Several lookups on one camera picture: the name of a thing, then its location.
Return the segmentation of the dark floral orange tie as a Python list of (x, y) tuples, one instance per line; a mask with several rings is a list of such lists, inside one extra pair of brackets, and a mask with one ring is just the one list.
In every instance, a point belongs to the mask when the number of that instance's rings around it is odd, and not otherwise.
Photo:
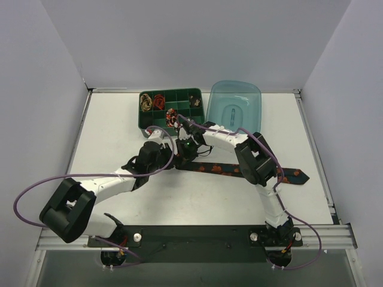
[[(184, 167), (181, 170), (244, 178), (244, 175), (239, 168), (239, 164), (192, 162), (188, 167)], [(300, 169), (283, 167), (282, 170), (284, 172), (283, 183), (304, 185), (310, 180), (310, 177)]]

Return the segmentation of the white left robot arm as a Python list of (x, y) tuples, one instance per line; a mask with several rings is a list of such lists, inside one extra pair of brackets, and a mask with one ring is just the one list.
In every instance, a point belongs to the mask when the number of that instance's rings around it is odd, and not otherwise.
[(80, 236), (108, 239), (123, 224), (110, 213), (94, 215), (94, 206), (141, 188), (152, 173), (166, 169), (173, 157), (174, 144), (147, 141), (137, 156), (113, 173), (81, 181), (66, 178), (42, 209), (39, 219), (66, 243)]

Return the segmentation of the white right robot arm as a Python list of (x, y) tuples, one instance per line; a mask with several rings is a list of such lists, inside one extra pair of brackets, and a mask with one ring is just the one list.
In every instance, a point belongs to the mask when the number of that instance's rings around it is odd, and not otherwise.
[[(293, 217), (286, 211), (276, 190), (284, 180), (284, 170), (263, 135), (257, 132), (252, 134), (243, 128), (240, 129), (243, 134), (240, 134), (212, 122), (201, 125), (186, 118), (182, 123), (176, 123), (175, 127), (178, 132), (175, 163), (177, 169), (239, 177), (257, 185), (265, 212), (268, 237), (274, 241), (294, 237)], [(238, 162), (195, 162), (198, 149), (202, 146), (231, 152)]]

